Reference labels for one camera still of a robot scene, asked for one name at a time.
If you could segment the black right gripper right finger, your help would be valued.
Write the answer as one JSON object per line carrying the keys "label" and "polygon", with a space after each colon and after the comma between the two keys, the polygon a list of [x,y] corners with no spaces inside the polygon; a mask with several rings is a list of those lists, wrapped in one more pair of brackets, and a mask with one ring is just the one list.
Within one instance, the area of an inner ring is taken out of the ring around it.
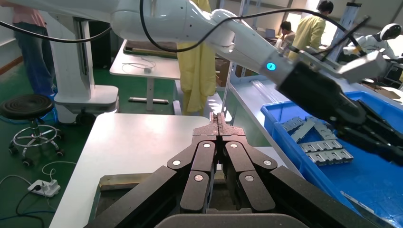
{"label": "black right gripper right finger", "polygon": [[243,129],[218,114],[222,168],[238,209],[290,215],[309,228],[374,228],[376,225],[288,167],[249,145]]}

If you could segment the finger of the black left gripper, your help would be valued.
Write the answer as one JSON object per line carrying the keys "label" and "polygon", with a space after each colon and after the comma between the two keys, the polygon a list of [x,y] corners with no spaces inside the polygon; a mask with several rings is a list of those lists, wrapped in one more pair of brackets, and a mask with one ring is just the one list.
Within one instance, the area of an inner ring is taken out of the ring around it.
{"label": "finger of the black left gripper", "polygon": [[378,139],[365,131],[362,124],[366,117],[348,120],[330,117],[330,123],[337,131],[338,138],[387,162],[403,165],[403,139]]}
{"label": "finger of the black left gripper", "polygon": [[403,134],[393,128],[384,118],[376,113],[362,100],[357,102],[366,111],[366,120],[362,124],[365,131],[369,132],[373,137],[378,139],[402,139]]}

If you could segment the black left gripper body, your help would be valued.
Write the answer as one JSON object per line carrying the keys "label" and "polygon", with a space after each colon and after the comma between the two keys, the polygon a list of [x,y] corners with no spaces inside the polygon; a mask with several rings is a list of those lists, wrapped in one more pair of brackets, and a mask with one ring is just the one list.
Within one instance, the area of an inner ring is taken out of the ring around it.
{"label": "black left gripper body", "polygon": [[277,90],[312,116],[334,127],[363,124],[366,111],[348,98],[339,84],[312,71],[305,63],[297,63]]}

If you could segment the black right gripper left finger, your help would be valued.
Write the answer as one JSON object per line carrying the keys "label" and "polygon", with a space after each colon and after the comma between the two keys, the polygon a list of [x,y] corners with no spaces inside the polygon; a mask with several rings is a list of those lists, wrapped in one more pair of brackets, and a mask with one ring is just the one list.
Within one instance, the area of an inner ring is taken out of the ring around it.
{"label": "black right gripper left finger", "polygon": [[193,130],[192,142],[165,166],[151,173],[110,207],[88,222],[87,228],[155,228],[181,213],[205,213],[216,171],[217,117]]}

